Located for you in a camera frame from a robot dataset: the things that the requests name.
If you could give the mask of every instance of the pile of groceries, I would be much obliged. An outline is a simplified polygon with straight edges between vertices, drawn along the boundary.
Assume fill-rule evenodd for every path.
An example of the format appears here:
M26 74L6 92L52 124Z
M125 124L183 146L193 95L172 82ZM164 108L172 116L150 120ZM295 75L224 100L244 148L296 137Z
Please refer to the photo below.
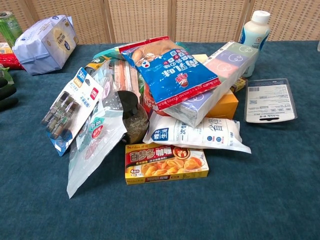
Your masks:
M270 14L258 12L257 21L268 22ZM12 50L37 75L61 69L77 43L72 23L59 15L27 29ZM60 156L70 147L69 197L119 142L128 185L206 177L203 149L250 154L232 119L234 92L247 84L242 75L252 73L261 47L229 41L208 57L160 36L96 54L41 121Z

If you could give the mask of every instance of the woven panel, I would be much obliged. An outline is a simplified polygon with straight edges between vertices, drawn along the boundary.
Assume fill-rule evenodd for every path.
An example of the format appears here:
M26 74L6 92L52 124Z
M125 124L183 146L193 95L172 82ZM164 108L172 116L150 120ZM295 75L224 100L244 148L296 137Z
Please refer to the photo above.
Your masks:
M320 40L320 0L256 0L271 14L268 41Z
M116 43L168 34L168 0L108 0Z
M100 0L30 0L39 19L55 15L72 17L79 44L107 43Z
M234 40L244 3L244 0L177 0L175 40Z
M29 28L28 21L25 17L23 10L20 8L20 5L17 0L0 0L1 11L12 12L16 17L20 27L23 31ZM4 37L0 34L0 42L5 42Z

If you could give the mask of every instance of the bottle cap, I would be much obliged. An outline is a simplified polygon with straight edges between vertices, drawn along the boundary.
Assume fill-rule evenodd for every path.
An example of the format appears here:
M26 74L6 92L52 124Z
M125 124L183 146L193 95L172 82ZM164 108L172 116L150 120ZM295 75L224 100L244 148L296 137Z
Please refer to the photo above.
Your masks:
M138 112L138 97L131 91L117 92L123 108L123 119L128 119Z
M254 11L251 20L259 24L268 24L270 13L267 11Z

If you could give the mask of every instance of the blue tablecloth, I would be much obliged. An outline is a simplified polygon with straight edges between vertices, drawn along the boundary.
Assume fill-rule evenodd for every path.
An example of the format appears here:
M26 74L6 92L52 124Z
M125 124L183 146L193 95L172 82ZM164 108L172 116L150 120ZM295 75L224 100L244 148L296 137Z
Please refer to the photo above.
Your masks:
M64 85L111 44L80 45L62 70L11 71L19 104L0 112L0 239L318 239L319 83L315 41L267 42L251 77L288 78L298 119L248 124L245 90L234 119L252 154L206 150L207 178L126 185L124 145L68 198L69 154L40 125ZM186 43L210 55L223 43Z

